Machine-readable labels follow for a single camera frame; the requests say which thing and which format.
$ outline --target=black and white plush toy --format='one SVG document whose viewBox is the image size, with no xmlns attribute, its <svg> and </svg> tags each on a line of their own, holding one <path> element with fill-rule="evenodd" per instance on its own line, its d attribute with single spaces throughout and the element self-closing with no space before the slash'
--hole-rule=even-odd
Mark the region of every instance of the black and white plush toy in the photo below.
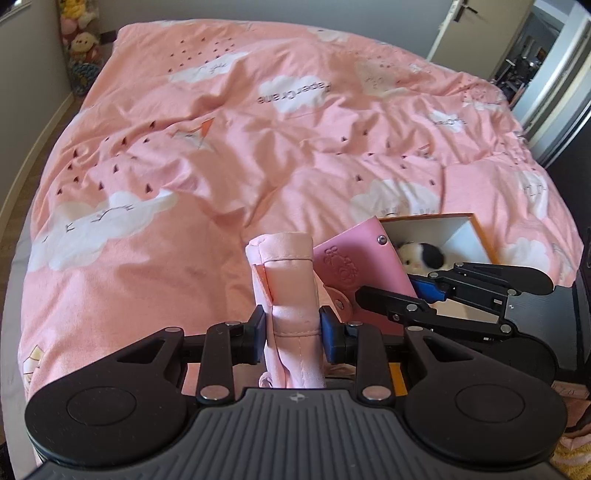
<svg viewBox="0 0 591 480">
<path fill-rule="evenodd" d="M 398 257 L 407 274 L 429 275 L 435 270 L 446 270 L 445 255 L 431 244 L 409 242 L 397 248 Z"/>
</svg>

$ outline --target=window sill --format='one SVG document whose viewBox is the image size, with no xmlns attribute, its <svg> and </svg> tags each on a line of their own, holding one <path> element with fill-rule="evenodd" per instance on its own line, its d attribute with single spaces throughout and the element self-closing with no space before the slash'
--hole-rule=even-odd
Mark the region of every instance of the window sill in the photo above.
<svg viewBox="0 0 591 480">
<path fill-rule="evenodd" d="M 8 18 L 10 18 L 11 16 L 19 13 L 22 10 L 25 10 L 26 8 L 31 6 L 31 0 L 24 0 L 22 2 L 21 5 L 17 5 L 16 7 L 13 7 L 10 12 L 8 12 L 7 14 L 3 15 L 0 17 L 0 24 L 2 22 L 4 22 L 5 20 L 7 20 Z"/>
</svg>

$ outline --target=baseboard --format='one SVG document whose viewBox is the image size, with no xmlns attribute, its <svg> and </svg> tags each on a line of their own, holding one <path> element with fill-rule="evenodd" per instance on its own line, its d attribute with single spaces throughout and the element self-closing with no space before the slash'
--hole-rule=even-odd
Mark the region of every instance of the baseboard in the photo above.
<svg viewBox="0 0 591 480">
<path fill-rule="evenodd" d="M 25 180 L 27 179 L 35 160 L 41 153 L 43 146 L 49 140 L 51 132 L 57 127 L 61 118 L 69 109 L 70 105 L 74 102 L 74 95 L 70 93 L 65 100 L 61 103 L 60 107 L 56 110 L 56 113 L 53 114 L 49 123 L 45 126 L 42 132 L 39 134 L 37 140 L 29 150 L 25 161 L 22 163 L 20 170 L 17 173 L 16 178 L 12 182 L 10 190 L 8 191 L 8 195 L 4 199 L 4 204 L 2 205 L 2 209 L 0 209 L 0 239 L 4 236 L 4 230 L 6 230 L 6 225 L 8 224 L 8 220 L 10 219 L 10 215 L 12 213 L 12 209 L 17 202 L 18 195 L 21 193 L 22 186 L 25 184 Z"/>
</svg>

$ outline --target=pink notebook cover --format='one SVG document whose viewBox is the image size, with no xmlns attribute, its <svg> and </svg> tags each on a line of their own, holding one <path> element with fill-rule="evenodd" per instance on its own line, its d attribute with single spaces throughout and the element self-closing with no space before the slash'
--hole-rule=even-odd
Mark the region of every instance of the pink notebook cover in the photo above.
<svg viewBox="0 0 591 480">
<path fill-rule="evenodd" d="M 355 292 L 367 285 L 416 297 L 413 286 L 386 232 L 372 217 L 314 248 L 314 270 L 327 287 L 344 322 L 371 323 L 387 335 L 402 335 L 402 326 L 361 309 Z"/>
</svg>

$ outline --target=bed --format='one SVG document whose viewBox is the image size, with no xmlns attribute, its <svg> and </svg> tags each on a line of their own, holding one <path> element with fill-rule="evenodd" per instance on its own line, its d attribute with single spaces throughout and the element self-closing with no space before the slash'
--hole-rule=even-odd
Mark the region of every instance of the bed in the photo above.
<svg viewBox="0 0 591 480">
<path fill-rule="evenodd" d="M 164 326 L 193 335 L 248 318 L 244 247 L 260 234 L 319 244 L 373 215 L 465 212 L 503 263 L 573 282 L 572 217 L 484 80 L 322 28 L 129 25 L 57 141 L 21 237 L 4 412 L 21 416 L 43 385 Z M 17 393 L 4 378 L 15 367 Z M 32 453 L 22 424 L 9 427 L 22 476 Z"/>
</svg>

